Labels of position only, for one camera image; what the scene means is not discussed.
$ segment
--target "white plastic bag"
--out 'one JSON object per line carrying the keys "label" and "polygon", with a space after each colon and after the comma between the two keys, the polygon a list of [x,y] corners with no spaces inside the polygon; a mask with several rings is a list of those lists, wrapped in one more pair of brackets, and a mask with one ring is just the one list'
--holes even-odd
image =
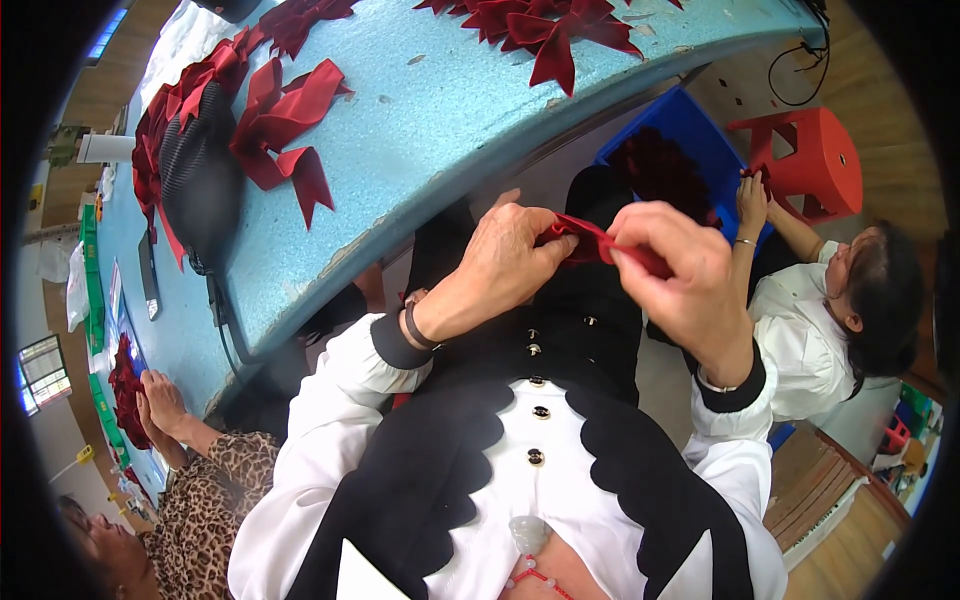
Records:
{"label": "white plastic bag", "polygon": [[86,295],[84,244],[70,254],[70,277],[66,281],[66,330],[73,333],[77,325],[90,314],[90,299]]}

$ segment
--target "red plastic stool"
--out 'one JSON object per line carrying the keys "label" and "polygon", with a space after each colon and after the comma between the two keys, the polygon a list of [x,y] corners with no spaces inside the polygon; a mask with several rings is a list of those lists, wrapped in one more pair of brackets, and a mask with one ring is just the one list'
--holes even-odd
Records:
{"label": "red plastic stool", "polygon": [[883,436],[883,441],[880,443],[880,452],[884,454],[897,454],[903,447],[906,445],[907,440],[910,439],[910,430],[907,429],[907,426],[903,424],[903,421],[900,420],[900,417],[894,415],[890,419],[891,427],[887,427],[887,430]]}
{"label": "red plastic stool", "polygon": [[[804,223],[816,225],[848,217],[863,207],[860,158],[847,130],[826,108],[731,121],[727,129],[752,131],[751,169],[767,166],[773,197]],[[793,154],[774,160],[774,132],[793,147]],[[794,208],[787,196],[804,196],[803,212]]]}

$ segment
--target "black hair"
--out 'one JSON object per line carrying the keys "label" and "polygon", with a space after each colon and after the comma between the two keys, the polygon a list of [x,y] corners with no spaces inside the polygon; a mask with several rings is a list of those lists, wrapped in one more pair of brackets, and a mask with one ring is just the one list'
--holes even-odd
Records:
{"label": "black hair", "polygon": [[866,377],[903,374],[917,357],[917,325],[924,311],[924,278],[913,242],[888,221],[861,244],[847,275],[844,293],[863,323],[847,330],[847,360],[856,384]]}

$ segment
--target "black pants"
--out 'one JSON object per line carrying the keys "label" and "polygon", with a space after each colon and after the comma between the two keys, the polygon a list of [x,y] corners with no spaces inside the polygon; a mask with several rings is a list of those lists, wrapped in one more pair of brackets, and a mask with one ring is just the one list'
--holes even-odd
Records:
{"label": "black pants", "polygon": [[[606,229],[632,201],[630,187],[610,167],[594,165],[570,184],[565,212]],[[474,227],[467,203],[460,201],[418,229],[407,294],[432,289],[456,269]],[[640,308],[623,291],[613,265],[563,266],[531,306],[520,306],[438,350],[427,383],[444,371],[459,372],[464,364],[489,360],[501,368],[512,361],[507,367],[519,376],[532,369],[545,378],[585,378],[636,406],[641,333]],[[541,352],[529,354],[531,345]]]}
{"label": "black pants", "polygon": [[[760,252],[754,257],[754,264],[750,268],[750,283],[747,284],[747,306],[750,306],[750,302],[753,301],[756,285],[760,283],[761,279],[801,262],[802,260],[790,249],[790,245],[786,243],[782,235],[776,231],[771,233],[764,240],[763,245],[760,246]],[[653,321],[647,324],[647,336],[651,340],[664,342],[670,346],[677,345]]]}

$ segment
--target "cuff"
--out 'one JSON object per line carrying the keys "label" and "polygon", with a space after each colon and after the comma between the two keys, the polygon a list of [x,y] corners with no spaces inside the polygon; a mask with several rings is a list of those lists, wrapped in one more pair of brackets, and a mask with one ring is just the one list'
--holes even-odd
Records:
{"label": "cuff", "polygon": [[373,348],[383,362],[395,369],[410,371],[430,362],[433,352],[413,347],[400,329],[400,310],[391,311],[370,325]]}
{"label": "cuff", "polygon": [[760,346],[754,342],[754,364],[750,369],[747,379],[735,388],[728,388],[726,392],[705,383],[699,375],[699,365],[694,367],[691,364],[692,356],[684,353],[687,358],[687,366],[690,371],[696,373],[693,377],[700,388],[700,394],[704,399],[704,406],[714,413],[736,413],[747,408],[760,397],[763,386],[767,381],[767,372],[763,368],[763,360],[760,358]]}

